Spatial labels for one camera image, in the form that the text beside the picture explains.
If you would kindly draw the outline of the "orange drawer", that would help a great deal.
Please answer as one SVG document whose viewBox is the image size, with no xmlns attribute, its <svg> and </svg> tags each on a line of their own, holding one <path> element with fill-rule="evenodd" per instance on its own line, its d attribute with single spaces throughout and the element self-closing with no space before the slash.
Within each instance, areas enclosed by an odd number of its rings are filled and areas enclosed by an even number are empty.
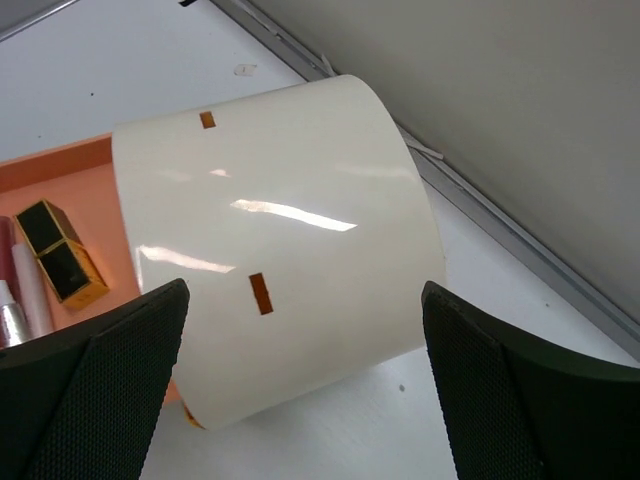
<svg viewBox="0 0 640 480">
<path fill-rule="evenodd" d="M 88 138 L 18 157 L 1 164 L 1 214 L 12 221 L 24 210 L 45 203 L 71 228 L 107 287 L 107 292 L 80 308 L 57 297 L 46 274 L 44 292 L 57 330 L 112 310 L 141 295 L 117 190 L 112 138 Z"/>
</svg>

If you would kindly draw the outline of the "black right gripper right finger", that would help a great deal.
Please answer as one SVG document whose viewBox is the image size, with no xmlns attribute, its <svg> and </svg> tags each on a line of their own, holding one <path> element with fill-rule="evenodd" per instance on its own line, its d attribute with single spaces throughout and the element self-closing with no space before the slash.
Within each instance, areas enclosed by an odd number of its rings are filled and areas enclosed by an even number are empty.
<svg viewBox="0 0 640 480">
<path fill-rule="evenodd" d="M 638 478 L 638 369 L 551 343 L 433 281 L 422 307 L 458 478 Z"/>
</svg>

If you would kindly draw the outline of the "silver tube with red print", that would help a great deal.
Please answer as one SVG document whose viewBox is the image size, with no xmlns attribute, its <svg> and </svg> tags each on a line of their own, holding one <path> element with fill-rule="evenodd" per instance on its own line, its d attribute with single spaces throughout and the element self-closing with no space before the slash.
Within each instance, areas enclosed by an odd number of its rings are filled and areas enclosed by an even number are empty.
<svg viewBox="0 0 640 480">
<path fill-rule="evenodd" d="M 9 348 L 29 341 L 31 330 L 6 280 L 1 281 L 1 347 Z"/>
</svg>

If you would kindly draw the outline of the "black gold lipstick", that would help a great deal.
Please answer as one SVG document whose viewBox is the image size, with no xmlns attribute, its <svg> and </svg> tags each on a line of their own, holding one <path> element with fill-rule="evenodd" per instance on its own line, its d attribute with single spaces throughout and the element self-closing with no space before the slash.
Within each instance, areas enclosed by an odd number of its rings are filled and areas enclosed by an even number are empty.
<svg viewBox="0 0 640 480">
<path fill-rule="evenodd" d="M 14 216 L 57 301 L 81 310 L 109 291 L 67 214 L 42 199 Z"/>
</svg>

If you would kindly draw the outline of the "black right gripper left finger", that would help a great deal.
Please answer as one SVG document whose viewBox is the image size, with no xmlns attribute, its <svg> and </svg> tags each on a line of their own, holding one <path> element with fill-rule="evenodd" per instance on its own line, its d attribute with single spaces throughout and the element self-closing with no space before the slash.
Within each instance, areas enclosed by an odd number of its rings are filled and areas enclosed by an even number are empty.
<svg viewBox="0 0 640 480">
<path fill-rule="evenodd" d="M 189 290 L 174 279 L 1 352 L 4 479 L 140 477 L 177 361 Z"/>
</svg>

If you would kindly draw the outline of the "cream drawer organizer shell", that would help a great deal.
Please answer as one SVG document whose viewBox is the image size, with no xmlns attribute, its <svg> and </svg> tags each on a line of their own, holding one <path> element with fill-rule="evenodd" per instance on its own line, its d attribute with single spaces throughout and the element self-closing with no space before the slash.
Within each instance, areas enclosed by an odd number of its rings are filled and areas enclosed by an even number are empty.
<svg viewBox="0 0 640 480">
<path fill-rule="evenodd" d="M 390 114 L 343 75 L 117 126 L 137 282 L 190 291 L 173 379 L 208 430 L 421 348 L 436 219 Z"/>
</svg>

